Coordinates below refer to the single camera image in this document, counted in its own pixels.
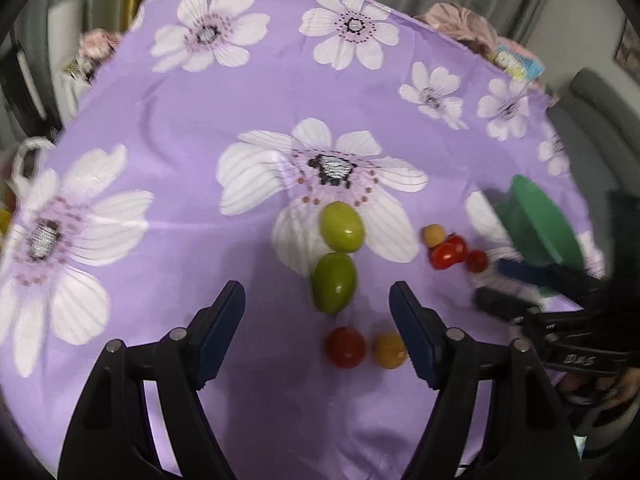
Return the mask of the person right hand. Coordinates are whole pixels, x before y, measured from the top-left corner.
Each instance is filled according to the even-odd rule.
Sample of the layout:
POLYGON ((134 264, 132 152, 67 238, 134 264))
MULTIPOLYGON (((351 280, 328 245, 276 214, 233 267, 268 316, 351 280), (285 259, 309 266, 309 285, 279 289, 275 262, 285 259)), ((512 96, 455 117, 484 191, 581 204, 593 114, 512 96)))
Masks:
POLYGON ((580 388, 597 391, 603 399, 605 408, 615 408, 638 396, 639 370, 629 367, 625 373, 615 377, 566 374, 559 382, 559 387, 564 392, 572 392, 580 388))

